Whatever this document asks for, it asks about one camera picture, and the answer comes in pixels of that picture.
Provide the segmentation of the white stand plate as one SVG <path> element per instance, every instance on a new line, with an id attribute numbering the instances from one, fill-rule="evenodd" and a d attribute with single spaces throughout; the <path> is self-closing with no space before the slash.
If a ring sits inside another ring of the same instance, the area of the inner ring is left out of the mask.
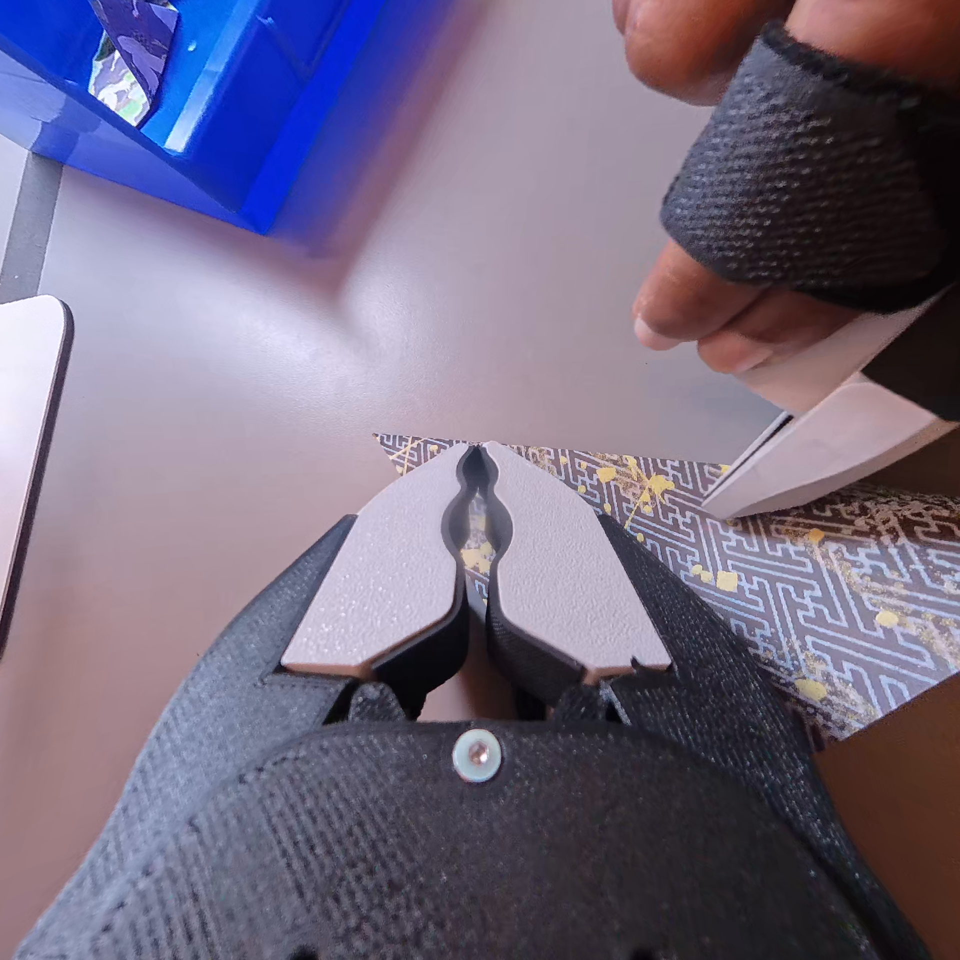
<path id="1" fill-rule="evenodd" d="M 74 324 L 42 294 L 1 306 L 1 648 L 19 583 L 53 438 Z"/>

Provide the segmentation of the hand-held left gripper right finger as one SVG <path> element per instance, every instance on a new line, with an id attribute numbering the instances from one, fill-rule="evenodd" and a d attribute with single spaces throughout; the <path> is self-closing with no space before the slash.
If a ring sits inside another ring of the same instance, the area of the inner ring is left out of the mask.
<path id="1" fill-rule="evenodd" d="M 508 446 L 481 446 L 481 458 L 486 651 L 517 717 L 546 718 L 569 692 L 626 677 L 671 684 L 671 655 L 594 509 Z"/>

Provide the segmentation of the blue plastic bin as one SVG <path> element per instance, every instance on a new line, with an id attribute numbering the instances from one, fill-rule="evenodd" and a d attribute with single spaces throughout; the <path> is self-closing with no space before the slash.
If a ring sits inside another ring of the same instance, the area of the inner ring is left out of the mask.
<path id="1" fill-rule="evenodd" d="M 331 116 L 387 106 L 450 2 L 174 1 L 156 105 L 133 127 L 89 92 L 86 1 L 3 1 L 2 135 L 47 159 L 267 234 Z"/>

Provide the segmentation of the yellow backed black patterned paper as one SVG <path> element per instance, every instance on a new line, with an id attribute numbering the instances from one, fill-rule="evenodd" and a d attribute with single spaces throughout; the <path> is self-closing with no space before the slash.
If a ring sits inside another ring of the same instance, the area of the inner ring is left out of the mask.
<path id="1" fill-rule="evenodd" d="M 721 521 L 715 462 L 511 445 L 686 582 L 824 750 L 958 672 L 958 497 L 857 483 Z"/>

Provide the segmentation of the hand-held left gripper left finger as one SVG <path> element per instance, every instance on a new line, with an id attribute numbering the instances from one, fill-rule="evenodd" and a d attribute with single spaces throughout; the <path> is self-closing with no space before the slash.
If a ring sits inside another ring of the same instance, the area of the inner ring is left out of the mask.
<path id="1" fill-rule="evenodd" d="M 378 682 L 418 717 L 470 649 L 461 548 L 473 447 L 398 478 L 353 519 L 282 654 L 294 673 Z"/>

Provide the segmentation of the purple crane patterned paper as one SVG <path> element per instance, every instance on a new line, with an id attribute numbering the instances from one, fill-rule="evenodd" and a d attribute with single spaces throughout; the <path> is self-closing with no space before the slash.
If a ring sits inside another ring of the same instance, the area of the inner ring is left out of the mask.
<path id="1" fill-rule="evenodd" d="M 167 1 L 91 1 L 102 28 L 88 92 L 134 128 L 154 110 L 180 23 Z"/>

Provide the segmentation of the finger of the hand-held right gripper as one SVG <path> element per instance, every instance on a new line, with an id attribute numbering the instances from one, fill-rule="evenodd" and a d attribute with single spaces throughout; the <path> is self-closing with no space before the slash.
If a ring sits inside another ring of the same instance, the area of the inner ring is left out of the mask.
<path id="1" fill-rule="evenodd" d="M 956 294 L 865 315 L 738 379 L 781 413 L 710 489 L 719 520 L 803 506 L 956 427 Z"/>

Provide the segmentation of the person's right hand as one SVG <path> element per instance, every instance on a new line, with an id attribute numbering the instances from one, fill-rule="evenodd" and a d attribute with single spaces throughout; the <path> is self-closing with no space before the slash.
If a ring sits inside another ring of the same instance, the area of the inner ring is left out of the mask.
<path id="1" fill-rule="evenodd" d="M 774 19 L 807 46 L 958 95 L 954 1 L 618 1 L 612 11 L 635 78 L 697 106 L 721 99 L 755 37 Z M 672 240 L 632 312 L 645 347 L 695 343 L 704 364 L 734 376 L 778 364 L 858 318 L 855 310 L 805 294 L 728 282 Z"/>

